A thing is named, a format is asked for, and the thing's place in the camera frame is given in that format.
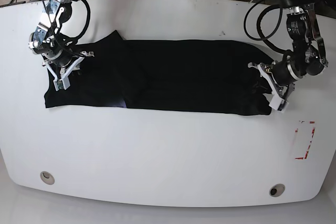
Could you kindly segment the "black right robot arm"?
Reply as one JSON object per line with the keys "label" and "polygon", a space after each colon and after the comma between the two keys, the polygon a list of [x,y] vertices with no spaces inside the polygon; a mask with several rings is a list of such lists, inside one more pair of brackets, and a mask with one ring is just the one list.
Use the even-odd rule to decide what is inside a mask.
{"label": "black right robot arm", "polygon": [[[69,37],[61,33],[63,23],[67,22],[72,15],[72,3],[82,1],[86,7],[86,22],[75,37]],[[56,68],[65,69],[75,60],[82,59],[85,54],[73,50],[80,38],[86,33],[91,10],[87,0],[49,0],[42,2],[43,12],[35,31],[30,35],[29,48],[44,60]]]}

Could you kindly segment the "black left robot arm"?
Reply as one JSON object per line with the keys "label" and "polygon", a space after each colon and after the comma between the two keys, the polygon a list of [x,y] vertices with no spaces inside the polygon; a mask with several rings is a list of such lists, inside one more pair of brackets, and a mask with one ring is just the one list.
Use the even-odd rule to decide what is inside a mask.
{"label": "black left robot arm", "polygon": [[293,50],[283,53],[283,60],[273,66],[271,73],[279,86],[288,86],[307,74],[319,75],[328,61],[314,0],[280,0],[280,7],[289,10],[286,26]]}

